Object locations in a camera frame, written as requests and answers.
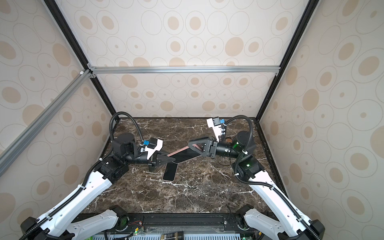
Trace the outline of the phone with black screen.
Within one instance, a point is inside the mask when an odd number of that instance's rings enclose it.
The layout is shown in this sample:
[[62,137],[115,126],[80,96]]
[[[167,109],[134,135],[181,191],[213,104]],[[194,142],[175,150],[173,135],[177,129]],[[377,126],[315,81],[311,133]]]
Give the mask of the phone with black screen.
[[167,155],[168,157],[174,158],[173,163],[179,164],[184,161],[188,161],[191,159],[194,159],[196,157],[201,156],[200,153],[194,151],[193,149],[189,147],[184,147],[182,149],[179,149],[173,153],[170,153]]

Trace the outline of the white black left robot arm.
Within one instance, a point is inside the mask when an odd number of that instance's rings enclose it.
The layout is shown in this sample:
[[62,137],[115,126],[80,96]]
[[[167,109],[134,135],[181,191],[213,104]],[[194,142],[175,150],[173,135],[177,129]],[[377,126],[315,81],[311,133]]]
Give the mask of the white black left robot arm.
[[87,171],[84,181],[70,195],[37,219],[29,217],[22,222],[23,240],[80,240],[114,227],[124,215],[119,208],[86,221],[73,221],[90,202],[116,183],[130,164],[155,168],[175,160],[161,151],[163,141],[155,138],[137,145],[134,135],[125,133],[112,139],[111,145],[112,152]]

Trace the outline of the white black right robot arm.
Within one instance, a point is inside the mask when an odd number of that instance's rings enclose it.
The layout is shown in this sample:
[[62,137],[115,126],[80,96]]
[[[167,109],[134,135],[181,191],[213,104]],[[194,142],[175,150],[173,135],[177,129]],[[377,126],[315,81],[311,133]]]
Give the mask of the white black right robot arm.
[[[231,140],[217,142],[215,138],[203,137],[189,141],[189,148],[203,157],[216,156],[236,158],[246,150],[255,147],[254,137],[241,131]],[[236,178],[255,191],[269,206],[273,217],[260,213],[246,205],[238,210],[239,227],[253,228],[272,240],[321,240],[325,227],[319,220],[311,220],[301,212],[277,187],[262,164],[251,154],[244,156],[238,164],[233,163]]]

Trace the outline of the dark bottle at front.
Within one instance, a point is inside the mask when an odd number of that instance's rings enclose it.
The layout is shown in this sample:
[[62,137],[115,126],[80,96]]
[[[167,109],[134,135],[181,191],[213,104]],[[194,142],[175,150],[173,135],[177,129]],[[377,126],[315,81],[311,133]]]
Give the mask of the dark bottle at front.
[[160,240],[183,240],[183,239],[184,239],[183,231],[162,234],[160,238]]

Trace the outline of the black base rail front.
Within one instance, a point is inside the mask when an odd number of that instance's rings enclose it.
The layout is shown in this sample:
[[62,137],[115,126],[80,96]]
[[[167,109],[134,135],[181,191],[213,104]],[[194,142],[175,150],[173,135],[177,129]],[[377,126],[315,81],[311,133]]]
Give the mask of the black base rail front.
[[115,226],[107,214],[100,214],[97,226],[90,225],[95,214],[80,214],[68,227],[76,240],[160,240],[167,234],[182,233],[182,240],[266,240],[253,228],[242,230],[233,213],[124,214]]

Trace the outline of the horizontal aluminium rail back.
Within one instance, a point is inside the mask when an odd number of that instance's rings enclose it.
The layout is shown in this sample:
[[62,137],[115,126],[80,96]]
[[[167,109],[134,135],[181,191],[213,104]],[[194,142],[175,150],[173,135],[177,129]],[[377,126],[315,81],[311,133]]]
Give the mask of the horizontal aluminium rail back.
[[279,66],[91,67],[95,74],[278,73]]

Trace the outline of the diagonal aluminium rail left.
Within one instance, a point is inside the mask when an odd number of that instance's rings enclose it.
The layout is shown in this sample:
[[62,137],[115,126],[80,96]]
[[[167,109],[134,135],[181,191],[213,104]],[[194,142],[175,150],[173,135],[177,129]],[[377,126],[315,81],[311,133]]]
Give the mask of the diagonal aluminium rail left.
[[91,77],[90,70],[83,70],[58,96],[45,108],[42,113],[9,145],[1,154],[1,175],[3,175],[19,155],[28,147],[32,140],[59,112],[74,92]]

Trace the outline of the black corner frame post right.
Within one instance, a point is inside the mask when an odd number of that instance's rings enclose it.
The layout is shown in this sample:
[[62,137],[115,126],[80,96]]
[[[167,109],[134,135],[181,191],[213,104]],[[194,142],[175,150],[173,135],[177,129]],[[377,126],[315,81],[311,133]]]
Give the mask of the black corner frame post right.
[[298,26],[293,34],[293,37],[288,45],[288,48],[283,56],[283,59],[280,64],[280,70],[277,73],[277,75],[274,77],[268,92],[262,102],[261,108],[256,116],[256,122],[259,123],[280,83],[281,78],[283,77],[283,74],[285,73],[288,64],[290,63],[290,60],[311,20],[311,17],[313,16],[318,4],[319,0],[310,0],[308,1],[308,4],[304,10],[304,13],[302,17],[300,18],[300,21],[298,23]]

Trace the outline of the black corner frame post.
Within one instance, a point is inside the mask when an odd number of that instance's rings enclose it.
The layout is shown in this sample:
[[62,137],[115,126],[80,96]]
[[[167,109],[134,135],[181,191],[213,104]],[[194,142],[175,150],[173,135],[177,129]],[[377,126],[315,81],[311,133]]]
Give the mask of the black corner frame post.
[[116,110],[112,105],[110,98],[107,96],[106,91],[104,90],[96,74],[94,74],[93,70],[91,70],[90,62],[88,61],[88,58],[86,57],[82,47],[80,46],[77,38],[75,37],[73,31],[71,30],[67,20],[65,19],[61,10],[59,9],[59,5],[56,3],[56,1],[44,0],[43,2],[47,6],[48,11],[52,15],[53,19],[55,20],[62,34],[66,38],[67,42],[69,43],[72,51],[74,52],[75,56],[79,60],[83,69],[91,71],[91,74],[92,74],[91,82],[96,88],[99,96],[101,97],[108,111],[110,112],[111,115],[115,114]]
[[300,18],[300,21],[298,23],[298,26],[293,34],[293,37],[288,45],[288,48],[283,56],[283,59],[280,64],[280,70],[277,73],[277,75],[274,77],[268,92],[262,102],[261,108],[256,116],[256,122],[259,123],[280,83],[281,78],[283,77],[283,74],[285,73],[288,64],[290,63],[290,60],[311,20],[311,17],[313,16],[318,4],[319,0],[310,0],[308,1],[308,4],[304,10],[304,13],[302,17]]

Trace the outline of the black corner frame post left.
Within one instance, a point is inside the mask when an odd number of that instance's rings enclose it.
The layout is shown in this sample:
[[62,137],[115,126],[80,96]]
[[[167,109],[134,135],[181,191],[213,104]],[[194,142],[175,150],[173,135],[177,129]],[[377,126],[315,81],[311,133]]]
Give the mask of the black corner frame post left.
[[43,2],[47,6],[48,11],[52,15],[53,19],[55,20],[62,34],[66,38],[67,42],[69,43],[72,51],[74,52],[75,56],[79,60],[83,69],[91,71],[91,74],[92,74],[91,82],[96,88],[99,96],[101,97],[108,111],[110,112],[111,115],[115,114],[116,110],[112,105],[110,98],[107,96],[106,91],[104,90],[96,74],[94,74],[93,70],[91,70],[90,62],[88,61],[88,58],[86,57],[82,47],[80,46],[77,38],[75,37],[73,31],[71,30],[67,20],[65,19],[61,10],[59,9],[59,5],[56,3],[56,1],[44,0]]

